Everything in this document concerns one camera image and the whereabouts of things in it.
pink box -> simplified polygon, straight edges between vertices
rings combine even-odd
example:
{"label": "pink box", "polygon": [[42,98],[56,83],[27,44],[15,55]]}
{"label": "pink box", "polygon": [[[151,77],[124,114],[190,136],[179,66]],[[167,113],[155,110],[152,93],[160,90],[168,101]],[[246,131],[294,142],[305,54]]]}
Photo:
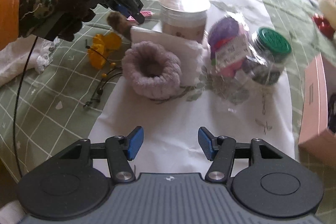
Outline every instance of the pink box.
{"label": "pink box", "polygon": [[336,166],[336,134],[328,129],[328,101],[333,93],[336,68],[319,54],[305,70],[299,146],[330,166]]}

gloved hand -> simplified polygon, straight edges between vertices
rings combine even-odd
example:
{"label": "gloved hand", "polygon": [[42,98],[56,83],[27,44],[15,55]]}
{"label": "gloved hand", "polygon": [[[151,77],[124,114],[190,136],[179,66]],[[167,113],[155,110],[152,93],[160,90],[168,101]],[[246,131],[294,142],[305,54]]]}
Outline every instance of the gloved hand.
{"label": "gloved hand", "polygon": [[66,12],[73,16],[73,23],[59,38],[73,41],[74,34],[82,28],[82,22],[89,22],[95,16],[87,6],[87,0],[20,0],[19,36],[29,36],[49,16],[55,12]]}

white cloth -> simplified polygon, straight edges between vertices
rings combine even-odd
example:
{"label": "white cloth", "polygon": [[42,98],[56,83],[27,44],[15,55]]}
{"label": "white cloth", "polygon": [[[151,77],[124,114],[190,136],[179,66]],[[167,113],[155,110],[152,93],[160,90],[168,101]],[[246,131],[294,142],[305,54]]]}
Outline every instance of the white cloth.
{"label": "white cloth", "polygon": [[[224,15],[220,3],[233,5],[245,16],[250,30],[260,26],[273,27],[262,0],[210,0],[206,30]],[[157,104],[141,97],[120,78],[102,114],[93,126],[92,143],[104,142],[114,135],[127,135],[136,126],[144,128],[144,143],[133,162],[137,175],[154,173],[206,173],[206,160],[197,132],[205,126],[215,136],[227,135],[237,142],[262,138],[294,158],[292,135],[292,104],[288,77],[284,72],[272,95],[251,89],[250,97],[235,106],[213,91],[205,90],[194,101],[182,98]],[[109,176],[106,160],[94,160],[93,166]],[[247,161],[237,160],[232,175],[247,167]]]}
{"label": "white cloth", "polygon": [[135,26],[131,28],[131,38],[132,43],[151,41],[175,54],[181,61],[181,86],[194,86],[199,82],[203,65],[201,44],[182,37],[174,37]]}
{"label": "white cloth", "polygon": [[25,215],[19,201],[12,201],[0,208],[0,224],[17,224]]}
{"label": "white cloth", "polygon": [[[27,38],[19,38],[9,43],[0,51],[0,86],[11,81],[23,72],[35,38],[36,36],[34,35]],[[38,73],[42,72],[51,61],[49,58],[50,50],[54,48],[58,42],[58,38],[56,38],[54,42],[38,38],[27,69],[35,68]]]}

plastic jar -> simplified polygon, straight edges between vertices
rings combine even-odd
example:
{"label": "plastic jar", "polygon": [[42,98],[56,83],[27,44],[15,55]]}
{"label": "plastic jar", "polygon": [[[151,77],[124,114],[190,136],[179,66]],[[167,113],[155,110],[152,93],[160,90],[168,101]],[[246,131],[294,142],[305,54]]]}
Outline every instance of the plastic jar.
{"label": "plastic jar", "polygon": [[202,43],[209,0],[160,0],[162,32]]}
{"label": "plastic jar", "polygon": [[285,68],[285,60],[292,52],[288,41],[278,32],[259,28],[249,44],[252,56],[243,62],[243,71],[261,85],[274,85]]}
{"label": "plastic jar", "polygon": [[336,29],[336,0],[319,0],[319,8],[328,19],[331,27]]}

purple ball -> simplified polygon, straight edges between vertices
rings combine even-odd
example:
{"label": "purple ball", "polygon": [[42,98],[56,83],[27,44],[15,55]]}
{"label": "purple ball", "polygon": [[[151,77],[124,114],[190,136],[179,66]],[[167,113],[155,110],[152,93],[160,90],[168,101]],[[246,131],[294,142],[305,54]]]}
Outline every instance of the purple ball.
{"label": "purple ball", "polygon": [[214,46],[223,39],[239,35],[239,23],[232,17],[224,17],[212,26],[208,43],[211,47],[211,58],[214,58]]}

